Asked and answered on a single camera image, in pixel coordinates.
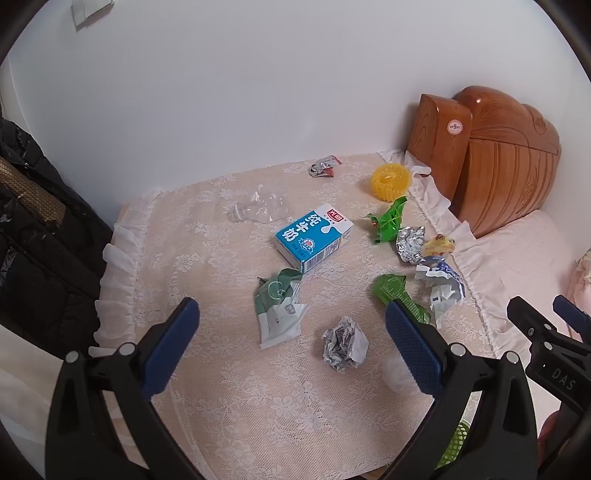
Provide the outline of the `person right hand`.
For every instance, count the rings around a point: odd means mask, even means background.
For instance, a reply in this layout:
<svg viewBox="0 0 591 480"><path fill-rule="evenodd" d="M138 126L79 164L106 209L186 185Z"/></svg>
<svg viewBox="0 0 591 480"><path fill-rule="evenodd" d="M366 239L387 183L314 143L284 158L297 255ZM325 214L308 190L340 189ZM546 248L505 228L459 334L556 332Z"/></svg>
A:
<svg viewBox="0 0 591 480"><path fill-rule="evenodd" d="M553 412L544 422L538 436L538 465L546 459L549 451L549 439L555 429L556 421L560 412Z"/></svg>

